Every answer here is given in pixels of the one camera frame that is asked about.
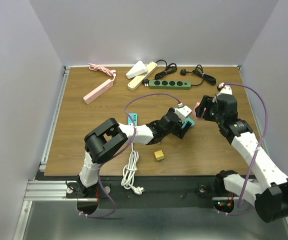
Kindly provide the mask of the pink cube socket adapter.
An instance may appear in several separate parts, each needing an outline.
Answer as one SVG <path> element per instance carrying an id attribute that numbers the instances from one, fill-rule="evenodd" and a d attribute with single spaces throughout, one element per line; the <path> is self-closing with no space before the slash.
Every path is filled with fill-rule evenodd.
<path id="1" fill-rule="evenodd" d="M 195 116 L 199 120 L 204 120 L 205 104 L 197 102 L 194 108 Z"/>

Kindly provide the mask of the teal triangular power strip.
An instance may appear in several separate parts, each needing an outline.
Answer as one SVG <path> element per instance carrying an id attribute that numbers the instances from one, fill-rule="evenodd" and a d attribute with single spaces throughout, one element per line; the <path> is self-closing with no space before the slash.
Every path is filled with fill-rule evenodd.
<path id="1" fill-rule="evenodd" d="M 195 122 L 190 117 L 187 117 L 182 125 L 182 129 L 184 129 L 187 125 L 189 125 L 189 128 L 192 128 L 195 125 Z"/>

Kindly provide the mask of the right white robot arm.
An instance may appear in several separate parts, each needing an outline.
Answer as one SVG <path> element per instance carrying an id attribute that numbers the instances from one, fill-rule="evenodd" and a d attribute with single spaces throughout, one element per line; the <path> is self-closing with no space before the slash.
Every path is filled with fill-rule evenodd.
<path id="1" fill-rule="evenodd" d="M 205 95 L 195 113 L 196 117 L 218 125 L 221 135 L 243 157 L 258 182 L 251 182 L 233 170 L 223 170 L 216 175 L 214 191 L 219 195 L 237 194 L 266 223 L 288 217 L 288 176 L 259 145 L 250 125 L 238 117 L 237 106 L 231 94 Z"/>

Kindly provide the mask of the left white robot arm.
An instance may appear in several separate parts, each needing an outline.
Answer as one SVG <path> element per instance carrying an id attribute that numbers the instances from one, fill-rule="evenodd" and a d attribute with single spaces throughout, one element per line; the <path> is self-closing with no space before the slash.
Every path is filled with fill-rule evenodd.
<path id="1" fill-rule="evenodd" d="M 78 175 L 78 191 L 82 196 L 90 197 L 98 183 L 98 171 L 103 164 L 118 155 L 121 147 L 131 143 L 154 145 L 168 135 L 182 139 L 190 123 L 185 123 L 192 113 L 188 106 L 170 108 L 160 120 L 144 125 L 121 124 L 109 118 L 84 138 L 85 159 Z"/>

